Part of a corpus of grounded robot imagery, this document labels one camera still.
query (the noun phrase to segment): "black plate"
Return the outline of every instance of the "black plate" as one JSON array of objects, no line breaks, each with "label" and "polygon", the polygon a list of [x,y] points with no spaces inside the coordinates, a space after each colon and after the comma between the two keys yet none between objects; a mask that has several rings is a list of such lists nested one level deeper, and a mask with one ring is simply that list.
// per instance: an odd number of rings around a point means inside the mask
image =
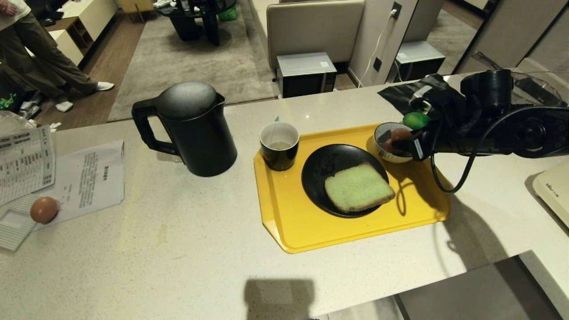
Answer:
[{"label": "black plate", "polygon": [[304,192],[315,205],[329,214],[342,218],[365,216],[380,206],[346,214],[334,206],[324,189],[326,178],[335,175],[338,171],[358,166],[364,162],[369,162],[389,183],[384,167],[367,151],[351,145],[327,145],[314,151],[304,163],[302,168]]}]

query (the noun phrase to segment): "coffee table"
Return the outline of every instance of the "coffee table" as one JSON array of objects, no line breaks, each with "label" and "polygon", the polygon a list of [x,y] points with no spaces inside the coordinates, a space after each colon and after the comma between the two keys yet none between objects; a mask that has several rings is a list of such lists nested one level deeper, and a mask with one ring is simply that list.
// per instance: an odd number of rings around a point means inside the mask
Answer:
[{"label": "coffee table", "polygon": [[237,0],[176,0],[175,7],[162,7],[156,11],[170,18],[183,41],[199,39],[202,28],[196,25],[195,19],[201,18],[208,41],[219,46],[217,15],[229,10],[236,2]]}]

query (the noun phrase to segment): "countertop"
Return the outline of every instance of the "countertop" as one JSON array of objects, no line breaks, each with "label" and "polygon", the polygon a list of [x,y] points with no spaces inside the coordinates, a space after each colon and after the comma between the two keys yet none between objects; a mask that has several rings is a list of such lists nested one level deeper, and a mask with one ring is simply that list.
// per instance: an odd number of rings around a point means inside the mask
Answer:
[{"label": "countertop", "polygon": [[[280,249],[261,223],[259,131],[277,116],[301,134],[400,121],[377,94],[383,87],[226,107],[238,157],[211,178],[148,149],[132,121],[57,132],[57,155],[124,139],[125,200],[35,231],[16,252],[0,251],[1,317],[303,319],[526,251],[559,289],[556,305],[566,302],[567,231],[526,184],[568,157],[480,157],[452,197],[448,221],[293,255]],[[437,156],[451,182],[466,160]]]}]

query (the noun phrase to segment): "power outlet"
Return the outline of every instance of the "power outlet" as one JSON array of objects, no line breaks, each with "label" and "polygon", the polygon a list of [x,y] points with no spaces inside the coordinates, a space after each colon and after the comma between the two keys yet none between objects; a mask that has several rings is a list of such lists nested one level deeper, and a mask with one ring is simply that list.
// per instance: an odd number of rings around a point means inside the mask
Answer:
[{"label": "power outlet", "polygon": [[393,15],[393,19],[397,20],[397,18],[399,18],[399,13],[401,12],[401,8],[403,8],[402,5],[400,5],[397,2],[393,2],[393,8],[391,8],[391,9],[397,10],[397,12]]},{"label": "power outlet", "polygon": [[380,71],[380,68],[381,68],[381,60],[380,60],[378,57],[376,57],[376,60],[373,62],[373,68],[374,68],[377,72]]}]

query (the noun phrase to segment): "paper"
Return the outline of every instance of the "paper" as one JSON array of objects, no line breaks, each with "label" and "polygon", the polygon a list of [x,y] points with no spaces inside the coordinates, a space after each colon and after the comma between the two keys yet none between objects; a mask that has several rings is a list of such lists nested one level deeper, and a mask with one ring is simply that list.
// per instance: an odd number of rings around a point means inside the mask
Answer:
[{"label": "paper", "polygon": [[30,209],[39,195],[28,194],[0,206],[0,247],[16,251],[34,229]]},{"label": "paper", "polygon": [[53,184],[50,127],[0,137],[0,206]]},{"label": "paper", "polygon": [[61,209],[35,230],[119,204],[125,198],[123,140],[57,158],[55,185],[38,192],[58,200]]}]

